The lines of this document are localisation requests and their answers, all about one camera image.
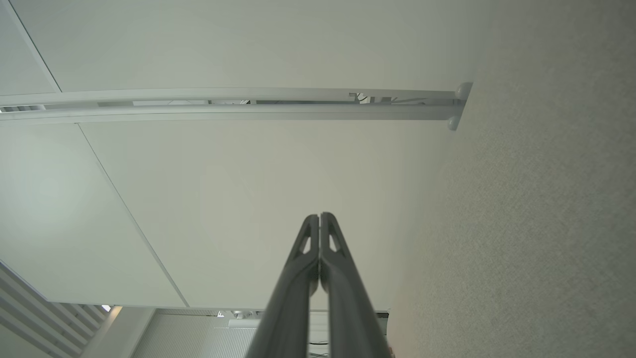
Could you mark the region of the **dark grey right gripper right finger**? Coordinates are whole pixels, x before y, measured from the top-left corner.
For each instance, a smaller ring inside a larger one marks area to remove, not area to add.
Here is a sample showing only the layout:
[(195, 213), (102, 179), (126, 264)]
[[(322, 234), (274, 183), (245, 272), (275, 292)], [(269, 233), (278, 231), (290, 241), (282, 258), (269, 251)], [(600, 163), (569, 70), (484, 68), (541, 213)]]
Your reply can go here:
[(328, 295), (330, 358), (390, 358), (376, 312), (330, 212), (320, 215), (320, 281)]

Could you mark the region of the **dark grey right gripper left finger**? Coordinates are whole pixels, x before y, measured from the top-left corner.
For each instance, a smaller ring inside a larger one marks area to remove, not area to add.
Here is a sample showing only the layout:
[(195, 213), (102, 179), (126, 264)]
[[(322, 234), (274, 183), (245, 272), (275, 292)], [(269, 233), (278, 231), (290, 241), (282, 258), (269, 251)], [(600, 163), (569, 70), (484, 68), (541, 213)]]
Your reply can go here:
[(319, 218), (304, 219), (257, 326), (248, 358), (308, 356), (311, 295), (318, 285)]

